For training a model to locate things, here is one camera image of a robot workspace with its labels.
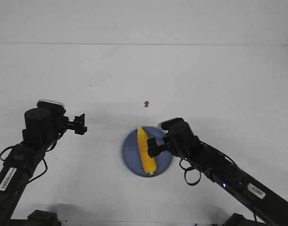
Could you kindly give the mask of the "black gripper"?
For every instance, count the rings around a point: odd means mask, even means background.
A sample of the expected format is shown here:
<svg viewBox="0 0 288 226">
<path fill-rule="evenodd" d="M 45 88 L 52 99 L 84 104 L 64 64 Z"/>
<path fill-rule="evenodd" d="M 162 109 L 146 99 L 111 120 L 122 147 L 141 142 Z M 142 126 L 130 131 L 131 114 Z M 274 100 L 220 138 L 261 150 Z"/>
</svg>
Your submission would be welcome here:
<svg viewBox="0 0 288 226">
<path fill-rule="evenodd" d="M 173 142 L 172 137 L 169 134 L 166 134 L 163 137 L 163 145 L 158 146 L 156 138 L 150 138 L 147 140 L 148 145 L 148 155 L 150 158 L 155 158 L 156 156 L 160 155 L 162 152 L 169 152 L 172 155 L 176 155 L 176 147 Z"/>
<path fill-rule="evenodd" d="M 85 126 L 85 114 L 74 117 L 74 122 L 76 125 L 81 127 L 75 127 L 73 122 L 69 121 L 66 116 L 57 116 L 55 121 L 55 128 L 58 133 L 65 133 L 68 129 L 74 130 L 77 135 L 84 135 L 87 132 L 87 126 Z"/>
</svg>

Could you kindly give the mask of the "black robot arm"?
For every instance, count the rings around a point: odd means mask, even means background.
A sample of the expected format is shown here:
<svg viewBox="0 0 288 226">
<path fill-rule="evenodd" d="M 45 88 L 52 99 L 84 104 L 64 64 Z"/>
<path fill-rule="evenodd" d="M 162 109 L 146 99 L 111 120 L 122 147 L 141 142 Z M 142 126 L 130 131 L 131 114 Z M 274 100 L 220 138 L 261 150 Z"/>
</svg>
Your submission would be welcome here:
<svg viewBox="0 0 288 226">
<path fill-rule="evenodd" d="M 24 113 L 23 140 L 7 148 L 10 153 L 3 159 L 0 172 L 0 226 L 9 225 L 26 186 L 37 179 L 34 176 L 37 166 L 45 162 L 46 153 L 55 148 L 65 132 L 68 129 L 78 135 L 87 132 L 85 114 L 70 121 L 65 112 L 33 108 Z"/>
<path fill-rule="evenodd" d="M 168 151 L 187 161 L 184 171 L 198 170 L 232 195 L 268 226 L 288 226 L 288 201 L 243 171 L 230 157 L 194 135 L 183 118 L 173 118 L 158 125 L 166 134 L 164 144 L 150 138 L 148 154 L 156 157 Z"/>
</svg>

